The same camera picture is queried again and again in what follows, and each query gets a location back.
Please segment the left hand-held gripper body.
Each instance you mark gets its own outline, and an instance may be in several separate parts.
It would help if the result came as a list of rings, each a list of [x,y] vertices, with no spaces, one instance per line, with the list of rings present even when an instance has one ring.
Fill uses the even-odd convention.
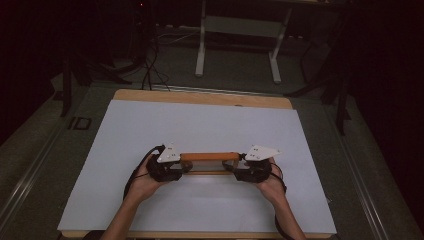
[[[159,145],[152,149],[153,156],[147,163],[149,175],[157,182],[178,181],[182,177],[182,169],[173,169],[180,163],[180,154],[172,144]]]

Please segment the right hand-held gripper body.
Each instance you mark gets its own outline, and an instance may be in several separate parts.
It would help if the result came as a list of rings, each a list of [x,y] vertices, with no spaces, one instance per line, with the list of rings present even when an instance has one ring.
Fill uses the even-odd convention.
[[[270,147],[253,145],[247,153],[240,156],[243,168],[235,166],[232,170],[237,181],[260,183],[269,178],[272,172],[270,159],[280,151]]]

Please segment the orange wooden photo frame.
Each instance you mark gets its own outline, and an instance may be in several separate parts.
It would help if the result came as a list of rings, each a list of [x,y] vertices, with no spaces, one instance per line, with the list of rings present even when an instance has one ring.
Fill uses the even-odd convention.
[[[187,175],[227,175],[232,172],[226,171],[222,166],[225,160],[238,160],[240,155],[236,152],[221,153],[182,153],[181,161],[191,161],[193,169],[184,173]]]

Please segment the person's right hand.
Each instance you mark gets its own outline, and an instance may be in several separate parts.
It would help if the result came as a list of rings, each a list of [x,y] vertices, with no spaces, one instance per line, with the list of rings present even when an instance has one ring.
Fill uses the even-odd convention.
[[[287,201],[283,172],[273,158],[270,158],[269,162],[271,164],[270,176],[266,180],[256,183],[255,186],[272,205],[281,205]]]

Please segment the person's left hand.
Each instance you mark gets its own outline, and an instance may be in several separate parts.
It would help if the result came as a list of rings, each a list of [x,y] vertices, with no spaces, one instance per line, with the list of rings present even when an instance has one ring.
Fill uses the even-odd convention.
[[[151,197],[163,185],[165,185],[165,182],[157,182],[149,175],[146,165],[143,163],[130,183],[125,200],[140,204]]]

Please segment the white table sheet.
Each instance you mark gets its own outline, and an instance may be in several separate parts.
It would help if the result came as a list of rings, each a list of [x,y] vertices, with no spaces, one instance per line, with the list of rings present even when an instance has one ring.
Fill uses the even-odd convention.
[[[69,197],[60,231],[72,236],[106,228],[134,168],[153,147],[181,153],[279,150],[291,209],[308,234],[336,227],[308,143],[294,110],[113,100]],[[144,234],[205,234],[228,238],[276,233],[272,205],[231,175],[183,176],[160,187],[138,208],[132,230]]]

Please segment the black metal stand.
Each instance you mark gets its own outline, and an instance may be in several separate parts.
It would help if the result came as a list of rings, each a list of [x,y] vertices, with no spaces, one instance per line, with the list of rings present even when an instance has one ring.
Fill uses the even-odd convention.
[[[335,124],[344,136],[350,65],[343,49],[343,33],[348,17],[336,12],[314,14],[310,20],[311,32],[307,48],[300,57],[300,69],[306,85],[286,93],[287,97],[300,97],[323,88],[320,100],[330,105],[337,102]]]
[[[57,91],[55,97],[62,101],[61,117],[65,117],[72,106],[72,82],[71,74],[74,74],[77,81],[81,85],[88,85],[91,82],[91,77],[87,69],[92,69],[95,72],[101,73],[109,80],[118,84],[129,84],[129,81],[119,77],[119,73],[129,72],[137,68],[138,65],[133,63],[117,69],[110,69],[96,63],[84,55],[65,55],[62,60],[63,76],[62,76],[62,90]]]

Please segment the black rectangular floor bracket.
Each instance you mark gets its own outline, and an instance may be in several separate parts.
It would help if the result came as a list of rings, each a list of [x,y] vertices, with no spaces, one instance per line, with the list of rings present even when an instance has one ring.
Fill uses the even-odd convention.
[[[92,119],[85,117],[73,117],[67,127],[68,130],[88,130]]]

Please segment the metal floor rail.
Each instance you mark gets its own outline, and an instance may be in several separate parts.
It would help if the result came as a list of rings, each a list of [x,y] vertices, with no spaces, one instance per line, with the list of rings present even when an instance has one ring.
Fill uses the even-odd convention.
[[[48,136],[46,142],[43,144],[36,157],[32,160],[29,168],[15,185],[6,203],[0,208],[0,233],[6,231],[7,226],[11,223],[16,212],[25,201],[36,179],[38,178],[41,168],[45,165],[46,158],[49,155],[51,148],[55,144],[56,139],[61,135],[62,131],[62,127],[57,127]]]
[[[368,225],[370,226],[371,232],[375,240],[389,240],[387,231],[381,221],[378,210],[375,206],[374,200],[372,199],[362,174],[360,173],[359,167],[356,160],[349,148],[344,136],[339,132],[336,126],[336,119],[332,115],[333,110],[330,107],[324,108],[326,117],[331,125],[332,131],[335,133],[339,144],[341,145],[342,152],[345,157],[347,169],[351,175],[352,183],[354,185],[356,194],[359,202],[363,209],[364,215],[367,219]]]

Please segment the white metal desk frame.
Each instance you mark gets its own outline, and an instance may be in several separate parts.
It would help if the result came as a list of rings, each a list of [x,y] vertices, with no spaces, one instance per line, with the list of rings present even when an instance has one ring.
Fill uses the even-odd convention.
[[[255,37],[269,37],[276,40],[276,45],[268,53],[272,78],[275,84],[280,84],[280,76],[277,57],[281,44],[285,37],[289,20],[292,15],[292,8],[288,8],[283,14],[282,22],[262,21],[253,19],[242,19],[233,17],[213,16],[206,13],[207,0],[202,0],[200,19],[200,41],[195,67],[195,76],[202,77],[205,65],[205,36],[207,32],[236,34]]]

